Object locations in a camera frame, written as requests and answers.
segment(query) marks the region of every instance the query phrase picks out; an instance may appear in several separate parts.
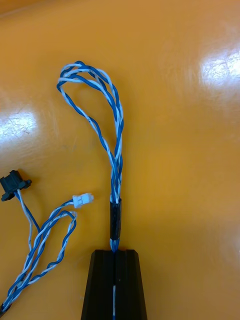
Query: blue and white wire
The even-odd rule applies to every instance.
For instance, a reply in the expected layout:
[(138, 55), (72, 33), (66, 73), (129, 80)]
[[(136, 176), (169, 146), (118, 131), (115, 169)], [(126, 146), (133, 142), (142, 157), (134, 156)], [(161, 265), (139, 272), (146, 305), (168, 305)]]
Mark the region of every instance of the blue and white wire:
[[(73, 205), (73, 200), (69, 200), (65, 203), (63, 203), (61, 206), (56, 208), (50, 215), (49, 219), (42, 225), (41, 228), (39, 228), (37, 222), (33, 218), (31, 212), (26, 207), (26, 205), (23, 202), (22, 195), (20, 190), (18, 190), (15, 193), (15, 196), (19, 199), (24, 214), (27, 216), (27, 219), (29, 221), (30, 230), (29, 230), (29, 237), (28, 237), (28, 246), (29, 246), (29, 253), (26, 257), (26, 261), (23, 266), (23, 270), (20, 273), (20, 275), (16, 278), (15, 283), (11, 286), (11, 288), (8, 290), (7, 298), (2, 304), (2, 311), (6, 311), (9, 306), (19, 297), (19, 295), (22, 293), (22, 291), (29, 285), (35, 283), (38, 281), (41, 277), (43, 277), (46, 273), (48, 273), (50, 270), (55, 268), (57, 264), (59, 264), (63, 258), (65, 253), (65, 248), (68, 244), (68, 239), (71, 233), (74, 231), (77, 222), (77, 213), (74, 211), (61, 211), (64, 207), (68, 205)], [(51, 232), (52, 227), (58, 222), (59, 219), (70, 216), (71, 217), (71, 223), (68, 226), (67, 234), (63, 239), (62, 242), (62, 248), (57, 256), (57, 259), (55, 262), (51, 262), (48, 264), (47, 268), (42, 271), (40, 274), (35, 275), (32, 277), (34, 270), (36, 269), (40, 256), (44, 251), (45, 243), (49, 237), (49, 234)], [(38, 234), (34, 240), (33, 247), (31, 245), (30, 236), (32, 235), (32, 226), (33, 223), (36, 225), (36, 228), (38, 230)]]
[[(87, 79), (80, 74), (87, 73), (94, 80)], [(102, 136), (100, 127), (95, 119), (88, 116), (83, 109), (77, 106), (70, 96), (63, 90), (65, 83), (78, 83), (86, 84), (89, 87), (96, 89), (105, 96), (107, 102), (112, 108), (114, 116), (114, 125), (116, 132), (116, 146), (114, 149), (114, 156), (110, 151), (109, 145), (105, 138)], [(111, 93), (108, 91), (106, 85), (109, 86)], [(110, 77), (101, 69), (96, 69), (90, 65), (86, 65), (81, 61), (67, 64), (61, 71), (60, 78), (58, 79), (57, 89), (61, 92), (63, 98), (75, 111), (81, 116), (85, 117), (92, 126), (93, 130), (99, 137), (99, 140), (106, 150), (110, 164), (111, 164), (111, 194), (110, 201), (118, 204), (120, 201), (121, 184), (122, 184), (122, 169), (123, 169), (123, 157), (122, 157), (122, 132), (124, 128), (124, 114), (122, 104), (119, 99), (119, 94), (112, 83)], [(111, 240), (110, 246), (113, 252), (119, 247), (119, 239)]]

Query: orange surface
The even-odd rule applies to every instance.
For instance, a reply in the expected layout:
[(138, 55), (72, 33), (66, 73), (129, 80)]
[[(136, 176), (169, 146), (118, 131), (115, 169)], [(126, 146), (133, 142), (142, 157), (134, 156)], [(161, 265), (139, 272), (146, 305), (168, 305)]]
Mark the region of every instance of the orange surface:
[[(149, 320), (240, 318), (239, 1), (57, 1), (0, 20), (0, 176), (20, 168), (42, 223), (73, 194), (64, 261), (27, 288), (11, 319), (80, 319), (90, 255), (109, 248), (110, 164), (88, 122), (56, 89), (75, 60), (109, 73), (124, 110), (120, 246), (139, 253)], [(112, 112), (69, 93), (114, 147)], [(28, 222), (0, 203), (0, 300), (23, 267)], [(55, 228), (38, 271), (57, 257)]]

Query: black plastic holder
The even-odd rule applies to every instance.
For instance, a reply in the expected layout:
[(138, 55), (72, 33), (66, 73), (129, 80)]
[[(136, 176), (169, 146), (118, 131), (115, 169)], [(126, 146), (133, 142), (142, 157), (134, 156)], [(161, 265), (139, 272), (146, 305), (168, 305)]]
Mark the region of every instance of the black plastic holder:
[(135, 250), (95, 250), (91, 255), (81, 320), (113, 319), (147, 320), (139, 255)]

